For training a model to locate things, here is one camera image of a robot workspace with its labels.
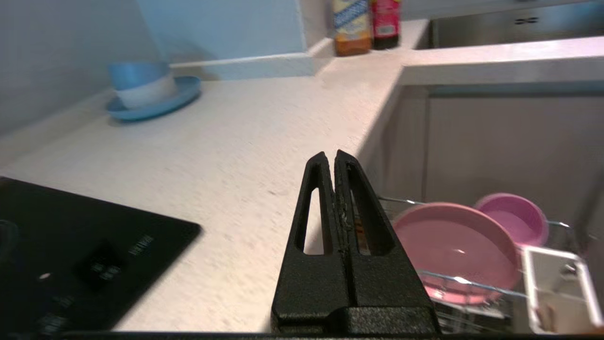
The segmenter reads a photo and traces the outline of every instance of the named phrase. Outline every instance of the sauce bottle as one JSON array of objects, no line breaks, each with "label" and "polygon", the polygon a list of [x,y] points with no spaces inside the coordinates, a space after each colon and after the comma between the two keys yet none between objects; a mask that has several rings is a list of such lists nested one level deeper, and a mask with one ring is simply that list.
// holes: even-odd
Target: sauce bottle
[{"label": "sauce bottle", "polygon": [[374,50],[399,45],[399,7],[400,0],[371,0]]},{"label": "sauce bottle", "polygon": [[336,54],[352,56],[371,49],[368,0],[333,0]]}]

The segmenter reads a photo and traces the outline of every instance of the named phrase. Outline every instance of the blue saucer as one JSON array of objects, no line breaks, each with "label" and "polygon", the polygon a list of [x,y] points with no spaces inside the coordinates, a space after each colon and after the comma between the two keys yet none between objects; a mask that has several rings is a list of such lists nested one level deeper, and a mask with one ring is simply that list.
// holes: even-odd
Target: blue saucer
[{"label": "blue saucer", "polygon": [[184,76],[175,77],[174,80],[176,81],[176,87],[178,87],[178,93],[172,98],[157,104],[130,110],[121,103],[118,97],[115,97],[107,104],[107,111],[112,117],[117,119],[141,120],[170,113],[197,98],[201,84],[199,78]]}]

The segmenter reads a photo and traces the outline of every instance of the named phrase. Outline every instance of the pink bowl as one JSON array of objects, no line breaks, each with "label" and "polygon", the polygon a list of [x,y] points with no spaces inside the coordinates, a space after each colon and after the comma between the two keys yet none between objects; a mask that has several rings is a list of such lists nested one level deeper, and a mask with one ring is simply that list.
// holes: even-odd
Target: pink bowl
[{"label": "pink bowl", "polygon": [[393,229],[416,270],[458,277],[443,287],[444,279],[420,273],[434,299],[481,304],[501,294],[469,286],[463,279],[502,289],[512,289],[520,279],[514,242],[499,223],[475,209],[423,204],[406,210]]},{"label": "pink bowl", "polygon": [[549,225],[545,215],[524,197],[492,194],[481,198],[474,207],[499,222],[519,246],[542,246],[547,241]]}]

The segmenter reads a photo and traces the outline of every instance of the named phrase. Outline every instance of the cabinet door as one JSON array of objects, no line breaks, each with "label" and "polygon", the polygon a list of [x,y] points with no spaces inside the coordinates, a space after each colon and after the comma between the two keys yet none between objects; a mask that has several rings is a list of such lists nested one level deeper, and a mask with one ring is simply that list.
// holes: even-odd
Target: cabinet door
[{"label": "cabinet door", "polygon": [[604,152],[604,98],[432,98],[425,199],[473,205],[493,192],[572,223]]}]

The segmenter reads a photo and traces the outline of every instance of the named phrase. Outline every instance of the kitchen counter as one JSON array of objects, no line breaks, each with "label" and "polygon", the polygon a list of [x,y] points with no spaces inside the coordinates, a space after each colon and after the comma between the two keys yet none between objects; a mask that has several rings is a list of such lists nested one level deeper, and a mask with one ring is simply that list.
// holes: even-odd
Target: kitchen counter
[{"label": "kitchen counter", "polygon": [[306,160],[342,149],[367,162],[402,85],[604,79],[604,38],[412,50],[426,26],[403,22],[399,48],[314,77],[204,82],[199,100],[153,120],[110,119],[102,94],[0,140],[0,172],[202,226],[117,330],[267,331]]}]

